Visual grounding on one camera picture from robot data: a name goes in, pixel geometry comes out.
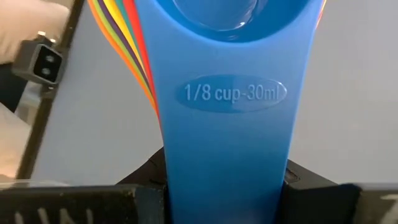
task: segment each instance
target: colorful measuring cup handle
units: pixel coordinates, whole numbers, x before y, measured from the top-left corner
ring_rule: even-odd
[[[271,224],[323,0],[135,0],[174,224]]]

